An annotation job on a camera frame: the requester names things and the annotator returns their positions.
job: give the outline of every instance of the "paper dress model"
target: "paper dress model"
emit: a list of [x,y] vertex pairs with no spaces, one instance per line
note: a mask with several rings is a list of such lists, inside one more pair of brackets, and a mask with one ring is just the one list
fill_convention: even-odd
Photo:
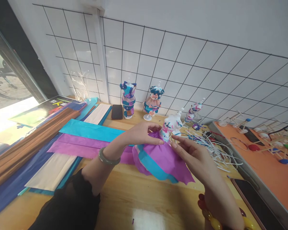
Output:
[[151,117],[158,113],[158,109],[161,107],[160,97],[164,94],[164,90],[160,87],[160,82],[157,86],[149,88],[151,94],[149,98],[144,102],[144,110],[147,115],[144,115],[145,120],[151,120]]
[[135,103],[135,96],[134,91],[137,87],[136,83],[130,83],[130,79],[128,78],[128,82],[124,81],[124,84],[119,85],[120,88],[124,91],[122,96],[122,103],[125,109],[124,117],[126,119],[130,119],[134,114],[134,103]]
[[189,112],[187,113],[185,117],[185,123],[191,122],[194,119],[194,116],[202,109],[202,104],[205,98],[201,102],[196,102],[193,105],[191,105],[191,108],[189,109]]
[[170,132],[182,127],[180,113],[181,111],[166,118],[160,131],[148,134],[163,140],[164,144],[133,146],[133,160],[139,172],[145,175],[154,175],[159,180],[169,179],[172,183],[195,182],[186,163],[170,146]]

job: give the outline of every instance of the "bracelet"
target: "bracelet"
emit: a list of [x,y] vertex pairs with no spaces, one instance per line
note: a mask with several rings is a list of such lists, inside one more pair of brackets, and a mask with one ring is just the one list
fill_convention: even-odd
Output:
[[115,160],[115,161],[110,161],[110,160],[106,159],[104,154],[103,154],[104,149],[105,149],[105,147],[100,149],[99,153],[98,153],[98,157],[102,163],[105,163],[106,165],[117,165],[121,161],[121,158],[119,158],[118,160]]
[[[226,226],[223,227],[221,225],[221,223],[216,218],[213,218],[211,212],[209,212],[207,209],[204,194],[199,194],[198,198],[199,198],[199,201],[197,202],[197,204],[198,204],[199,208],[202,210],[202,214],[205,217],[205,219],[210,221],[210,224],[214,230],[232,230],[229,227],[226,227]],[[246,217],[245,212],[241,208],[239,208],[239,209],[240,209],[240,212],[241,212],[241,215],[242,215],[242,218],[244,221],[244,225],[245,225],[244,230],[255,230],[254,224],[251,222],[250,219],[248,219]]]

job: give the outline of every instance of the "red ball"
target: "red ball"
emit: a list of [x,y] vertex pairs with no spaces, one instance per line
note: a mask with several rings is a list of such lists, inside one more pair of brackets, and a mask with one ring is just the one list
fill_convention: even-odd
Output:
[[200,194],[198,195],[198,198],[199,198],[200,200],[205,200],[205,195],[202,194],[202,193],[200,193]]
[[201,210],[207,209],[206,203],[205,203],[204,201],[199,200],[199,201],[197,202],[197,204],[198,204],[198,206],[199,206],[199,208],[200,208]]
[[249,149],[251,151],[253,151],[253,152],[256,152],[256,151],[260,150],[260,148],[257,145],[255,145],[255,144],[249,145]]
[[241,208],[239,208],[239,209],[240,209],[241,215],[244,216],[244,217],[246,217],[245,212],[244,212]]

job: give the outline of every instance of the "black sleeve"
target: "black sleeve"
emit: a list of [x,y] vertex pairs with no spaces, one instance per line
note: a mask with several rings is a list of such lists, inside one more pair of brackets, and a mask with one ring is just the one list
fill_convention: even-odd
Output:
[[94,229],[99,211],[100,194],[94,197],[92,186],[80,169],[62,189],[41,208],[29,230]]

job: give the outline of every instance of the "blue ball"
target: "blue ball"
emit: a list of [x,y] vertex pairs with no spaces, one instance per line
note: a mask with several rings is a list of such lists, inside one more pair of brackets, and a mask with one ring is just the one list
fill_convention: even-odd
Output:
[[288,159],[281,159],[279,160],[280,163],[288,165]]

